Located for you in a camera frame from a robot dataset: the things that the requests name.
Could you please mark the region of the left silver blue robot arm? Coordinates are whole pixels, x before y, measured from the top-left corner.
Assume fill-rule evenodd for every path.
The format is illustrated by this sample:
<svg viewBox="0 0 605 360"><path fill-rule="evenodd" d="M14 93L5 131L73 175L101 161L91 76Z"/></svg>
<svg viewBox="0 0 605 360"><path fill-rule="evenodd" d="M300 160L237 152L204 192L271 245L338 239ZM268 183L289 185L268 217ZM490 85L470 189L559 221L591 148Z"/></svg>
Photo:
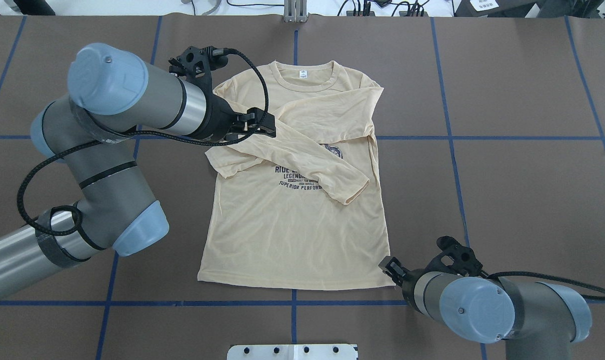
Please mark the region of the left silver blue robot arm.
<svg viewBox="0 0 605 360"><path fill-rule="evenodd" d="M129 256L165 237L170 225L126 141L157 136L205 147L238 144L252 135L277 136L268 87L258 68L262 107L236 111L213 91L212 73L235 48L188 47L167 70L105 43L78 51L67 94L32 122L30 137L45 160L19 185L24 226L0 237L0 301L58 272L113 249ZM61 161L81 190L80 200L33 217L25 206L29 183Z"/></svg>

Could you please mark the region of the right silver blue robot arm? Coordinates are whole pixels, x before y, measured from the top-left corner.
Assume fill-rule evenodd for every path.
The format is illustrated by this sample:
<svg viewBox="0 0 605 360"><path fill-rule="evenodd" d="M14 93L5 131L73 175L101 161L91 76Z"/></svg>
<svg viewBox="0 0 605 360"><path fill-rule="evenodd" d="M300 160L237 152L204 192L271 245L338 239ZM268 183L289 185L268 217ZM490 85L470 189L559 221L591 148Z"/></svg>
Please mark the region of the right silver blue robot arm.
<svg viewBox="0 0 605 360"><path fill-rule="evenodd" d="M508 360L570 360L586 340L593 315L586 297L564 278L537 275L535 282L487 274L474 251L448 235L424 268L407 269L385 256L381 271L400 287L413 310L467 341L504 342Z"/></svg>

